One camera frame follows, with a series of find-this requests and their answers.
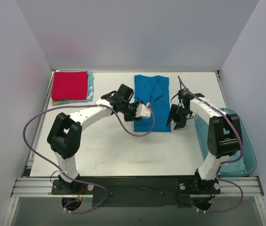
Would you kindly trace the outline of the translucent blue plastic bin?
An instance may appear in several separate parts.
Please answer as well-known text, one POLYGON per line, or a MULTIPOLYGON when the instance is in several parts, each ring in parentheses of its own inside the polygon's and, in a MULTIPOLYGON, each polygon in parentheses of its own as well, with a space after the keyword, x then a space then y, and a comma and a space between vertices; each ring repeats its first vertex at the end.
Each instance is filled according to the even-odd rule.
POLYGON ((250 175, 257 160, 240 117, 221 108, 222 114, 209 110, 209 116, 196 115, 195 126, 204 159, 198 168, 202 180, 250 175))

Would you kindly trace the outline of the aluminium frame rail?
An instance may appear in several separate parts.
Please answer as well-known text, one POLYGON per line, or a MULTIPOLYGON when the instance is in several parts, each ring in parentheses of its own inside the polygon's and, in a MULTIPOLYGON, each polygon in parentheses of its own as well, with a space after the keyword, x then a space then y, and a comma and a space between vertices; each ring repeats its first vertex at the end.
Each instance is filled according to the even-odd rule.
MULTIPOLYGON (((220 195, 237 197, 240 195, 238 186, 244 196, 263 196, 264 191, 258 177, 226 178, 232 182, 220 181, 220 195)), ((11 197, 53 197, 52 183, 49 178, 17 178, 11 197)))

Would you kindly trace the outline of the folded light teal t shirt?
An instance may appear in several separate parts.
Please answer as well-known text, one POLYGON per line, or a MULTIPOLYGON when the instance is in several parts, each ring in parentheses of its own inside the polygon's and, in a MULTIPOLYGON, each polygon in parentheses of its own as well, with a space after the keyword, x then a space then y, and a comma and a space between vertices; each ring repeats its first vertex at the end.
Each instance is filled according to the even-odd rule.
POLYGON ((83 102, 91 102, 93 100, 93 92, 94 92, 94 76, 91 71, 87 71, 88 73, 88 93, 85 100, 60 100, 54 101, 52 99, 52 105, 65 105, 65 104, 72 104, 72 103, 83 103, 83 102))

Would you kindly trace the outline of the folded red t shirt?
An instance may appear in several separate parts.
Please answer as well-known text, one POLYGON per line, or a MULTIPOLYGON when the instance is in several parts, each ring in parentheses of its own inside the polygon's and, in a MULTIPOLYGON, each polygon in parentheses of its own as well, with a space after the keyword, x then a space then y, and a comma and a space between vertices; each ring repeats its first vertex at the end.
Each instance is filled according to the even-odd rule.
POLYGON ((52 99, 85 100, 88 93, 88 73, 83 72, 55 72, 52 88, 52 99))

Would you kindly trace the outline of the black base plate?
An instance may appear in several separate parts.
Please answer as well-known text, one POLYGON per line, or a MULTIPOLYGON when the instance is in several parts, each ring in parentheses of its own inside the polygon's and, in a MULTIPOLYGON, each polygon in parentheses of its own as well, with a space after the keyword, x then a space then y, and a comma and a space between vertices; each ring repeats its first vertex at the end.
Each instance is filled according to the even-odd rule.
POLYGON ((92 195, 92 205, 105 198, 102 207, 190 207, 192 202, 210 207, 210 200, 220 194, 217 179, 206 181, 189 176, 77 177, 67 184, 53 181, 53 195, 92 195))

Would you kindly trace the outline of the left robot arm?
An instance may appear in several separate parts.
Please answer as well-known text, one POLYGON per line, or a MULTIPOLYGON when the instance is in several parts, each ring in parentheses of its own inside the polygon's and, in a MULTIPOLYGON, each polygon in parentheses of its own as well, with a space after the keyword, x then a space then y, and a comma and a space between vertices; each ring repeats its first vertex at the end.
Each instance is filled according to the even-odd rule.
POLYGON ((59 173, 59 182, 67 193, 74 194, 79 189, 75 154, 80 147, 81 134, 86 128, 113 113, 122 113, 125 121, 141 121, 143 118, 151 117, 149 103, 130 103, 132 96, 133 89, 122 84, 117 91, 101 96, 94 107, 56 116, 47 142, 55 153, 58 166, 62 169, 59 173))

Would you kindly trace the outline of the blue t shirt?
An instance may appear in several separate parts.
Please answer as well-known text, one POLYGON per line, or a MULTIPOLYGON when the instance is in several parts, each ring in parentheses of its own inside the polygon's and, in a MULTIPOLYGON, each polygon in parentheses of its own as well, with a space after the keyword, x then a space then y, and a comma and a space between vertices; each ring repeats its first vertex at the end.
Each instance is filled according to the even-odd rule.
POLYGON ((134 100, 150 103, 154 113, 149 119, 134 122, 135 132, 171 132, 171 126, 166 125, 170 112, 168 77, 135 75, 134 100))

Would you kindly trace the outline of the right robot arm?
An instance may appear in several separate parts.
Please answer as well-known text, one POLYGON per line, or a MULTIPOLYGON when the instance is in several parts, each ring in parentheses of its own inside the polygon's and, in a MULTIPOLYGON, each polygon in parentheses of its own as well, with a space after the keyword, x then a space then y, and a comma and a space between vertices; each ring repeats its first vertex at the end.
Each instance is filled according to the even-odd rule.
POLYGON ((190 185, 198 193, 208 188, 218 190, 216 178, 222 165, 229 163, 229 158, 243 148, 240 118, 214 107, 201 93, 190 94, 187 89, 180 89, 174 97, 179 103, 171 105, 167 126, 174 122, 174 130, 182 129, 193 113, 208 126, 208 154, 192 180, 180 183, 179 187, 190 185))

